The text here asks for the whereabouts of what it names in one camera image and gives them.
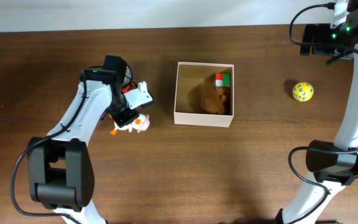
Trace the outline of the colourful puzzle cube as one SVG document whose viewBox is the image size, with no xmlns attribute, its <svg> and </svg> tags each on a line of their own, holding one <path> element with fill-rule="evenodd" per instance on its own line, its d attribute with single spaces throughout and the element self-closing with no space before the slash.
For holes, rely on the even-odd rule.
<svg viewBox="0 0 358 224">
<path fill-rule="evenodd" d="M 230 87 L 231 74 L 230 73 L 215 73 L 214 79 L 215 87 Z"/>
</svg>

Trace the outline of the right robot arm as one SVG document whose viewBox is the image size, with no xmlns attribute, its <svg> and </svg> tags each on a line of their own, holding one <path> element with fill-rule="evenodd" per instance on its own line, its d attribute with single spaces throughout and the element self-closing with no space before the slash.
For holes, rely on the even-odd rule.
<svg viewBox="0 0 358 224">
<path fill-rule="evenodd" d="M 328 64 L 340 58 L 353 60 L 351 89 L 346 112 L 333 142 L 311 141 L 292 149 L 306 152 L 308 175 L 296 197 L 277 213 L 275 223 L 316 223 L 329 201 L 358 179 L 358 1 L 334 1 L 322 5 L 334 12 L 330 24 L 308 24 L 303 39 L 291 42 L 302 55 L 328 55 Z"/>
</svg>

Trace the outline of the pink cardboard box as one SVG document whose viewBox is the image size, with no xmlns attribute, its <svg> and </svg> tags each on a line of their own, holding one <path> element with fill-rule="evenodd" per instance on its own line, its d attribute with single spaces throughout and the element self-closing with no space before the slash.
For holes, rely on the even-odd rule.
<svg viewBox="0 0 358 224">
<path fill-rule="evenodd" d="M 217 73 L 230 74 L 224 114 L 211 114 L 201 108 L 202 96 L 214 87 Z M 234 118 L 234 65 L 178 62 L 173 116 L 175 124 L 228 128 Z"/>
</svg>

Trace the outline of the brown plush toy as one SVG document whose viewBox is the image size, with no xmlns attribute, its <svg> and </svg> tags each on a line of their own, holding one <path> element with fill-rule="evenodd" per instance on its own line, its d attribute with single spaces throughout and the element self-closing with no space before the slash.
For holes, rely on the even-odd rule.
<svg viewBox="0 0 358 224">
<path fill-rule="evenodd" d="M 230 90 L 226 87 L 207 89 L 201 97 L 201 109 L 205 113 L 225 115 L 229 112 Z"/>
</svg>

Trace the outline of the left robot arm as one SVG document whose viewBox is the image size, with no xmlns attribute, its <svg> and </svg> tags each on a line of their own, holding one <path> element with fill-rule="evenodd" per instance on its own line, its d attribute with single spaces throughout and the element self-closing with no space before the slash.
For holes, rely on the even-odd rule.
<svg viewBox="0 0 358 224">
<path fill-rule="evenodd" d="M 138 118 L 122 88 L 131 74 L 120 56 L 108 55 L 99 68 L 80 73 L 78 92 L 60 122 L 27 148 L 30 197 L 67 223 L 105 223 L 93 201 L 94 173 L 88 144 L 102 116 L 119 127 Z"/>
</svg>

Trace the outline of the white pink toy duck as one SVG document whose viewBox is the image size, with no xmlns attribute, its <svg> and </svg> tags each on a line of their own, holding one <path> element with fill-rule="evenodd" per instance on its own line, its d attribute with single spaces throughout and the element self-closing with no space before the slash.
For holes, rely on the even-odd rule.
<svg viewBox="0 0 358 224">
<path fill-rule="evenodd" d="M 136 130 L 137 133 L 146 131 L 150 126 L 150 116 L 148 114 L 140 114 L 138 118 L 133 120 L 131 123 L 119 127 L 117 123 L 114 123 L 114 129 L 110 131 L 111 135 L 116 135 L 117 131 L 129 131 Z"/>
</svg>

